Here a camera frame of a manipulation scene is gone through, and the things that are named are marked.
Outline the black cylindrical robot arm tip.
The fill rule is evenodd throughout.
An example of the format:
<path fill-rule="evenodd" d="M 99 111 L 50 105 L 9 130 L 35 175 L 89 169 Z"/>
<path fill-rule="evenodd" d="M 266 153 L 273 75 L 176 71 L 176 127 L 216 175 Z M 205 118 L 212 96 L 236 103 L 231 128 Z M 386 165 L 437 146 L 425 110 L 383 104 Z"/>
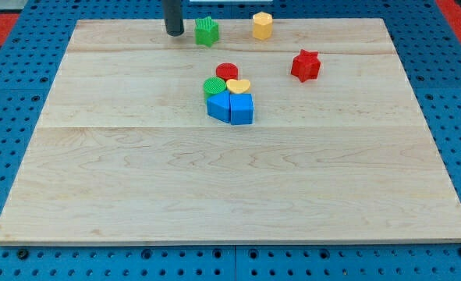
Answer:
<path fill-rule="evenodd" d="M 178 37 L 184 33 L 181 0 L 161 0 L 165 29 L 168 35 Z"/>

